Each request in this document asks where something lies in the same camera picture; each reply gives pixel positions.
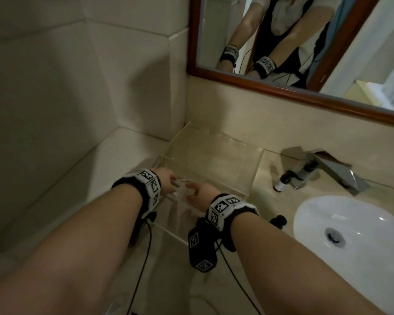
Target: oval sink basin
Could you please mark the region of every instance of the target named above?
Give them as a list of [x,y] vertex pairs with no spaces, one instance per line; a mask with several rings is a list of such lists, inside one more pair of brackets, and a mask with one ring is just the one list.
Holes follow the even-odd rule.
[[345,196],[305,201],[295,238],[381,310],[394,315],[394,216]]

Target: white t-shirt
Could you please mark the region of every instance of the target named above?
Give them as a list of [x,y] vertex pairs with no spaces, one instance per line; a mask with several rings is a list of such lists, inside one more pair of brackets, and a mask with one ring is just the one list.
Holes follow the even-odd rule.
[[[308,0],[295,0],[294,4],[292,0],[278,0],[273,10],[273,19],[271,21],[271,31],[274,35],[282,35],[289,30],[292,25],[295,24],[302,17],[303,6]],[[314,7],[330,7],[336,13],[342,0],[314,0],[310,9]],[[252,3],[261,4],[264,7],[264,12],[270,6],[270,0],[252,0]],[[299,60],[301,62],[301,68],[299,71],[303,74],[312,64],[313,53],[315,49],[315,43],[323,29],[315,33],[308,41],[299,47]],[[274,81],[283,85],[291,85],[296,83],[299,78],[295,74],[286,73],[272,73],[266,80]]]

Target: wristband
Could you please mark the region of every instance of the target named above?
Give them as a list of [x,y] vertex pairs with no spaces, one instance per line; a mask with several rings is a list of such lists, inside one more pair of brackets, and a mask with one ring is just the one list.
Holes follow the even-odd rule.
[[255,62],[253,70],[256,70],[261,79],[267,78],[276,69],[276,64],[267,56],[263,56]]
[[149,169],[139,169],[123,175],[112,188],[120,184],[130,184],[142,196],[142,207],[139,218],[144,219],[158,205],[160,199],[160,180],[157,174]]
[[230,61],[233,65],[234,68],[236,67],[236,61],[238,60],[239,57],[239,50],[235,45],[227,45],[225,47],[225,50],[223,50],[223,54],[221,56],[221,59],[219,60],[220,62],[227,60]]
[[214,199],[207,213],[207,220],[218,230],[223,245],[231,252],[236,251],[231,236],[231,224],[237,215],[244,212],[260,215],[256,206],[240,197],[233,194],[221,194]]

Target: black vest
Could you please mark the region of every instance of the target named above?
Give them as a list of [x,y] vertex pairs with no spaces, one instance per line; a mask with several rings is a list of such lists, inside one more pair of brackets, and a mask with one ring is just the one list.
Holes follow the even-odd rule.
[[[308,0],[305,2],[303,6],[302,16],[309,10],[312,3],[315,0]],[[271,31],[271,22],[273,21],[273,10],[276,6],[278,0],[271,0],[270,6],[266,12],[266,15],[263,18],[263,22],[260,24],[260,32],[258,34],[257,42],[254,46],[254,56],[253,63],[257,62],[263,56],[269,56],[271,52],[275,49],[275,47],[286,37],[289,35],[290,31],[294,28],[294,26],[299,22],[296,21],[283,35],[276,36]],[[315,43],[315,49],[313,54],[313,61],[318,56],[318,54],[323,50],[326,42],[327,30],[330,25],[328,22],[321,32],[320,37]],[[297,47],[290,56],[284,61],[282,65],[275,69],[274,73],[287,73],[287,74],[295,74],[300,80],[293,84],[293,86],[306,88],[306,80],[309,74],[309,68],[305,71],[304,74],[299,72],[301,65],[305,62],[300,62],[299,59],[299,47]]]

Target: person's left hand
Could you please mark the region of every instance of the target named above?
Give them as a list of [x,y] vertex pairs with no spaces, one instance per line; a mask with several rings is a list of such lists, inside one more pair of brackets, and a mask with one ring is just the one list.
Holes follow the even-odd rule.
[[172,170],[166,168],[153,168],[151,169],[160,180],[160,195],[166,196],[169,193],[173,193],[176,191],[176,187],[171,183],[171,181],[175,181],[178,179],[176,174],[173,173]]

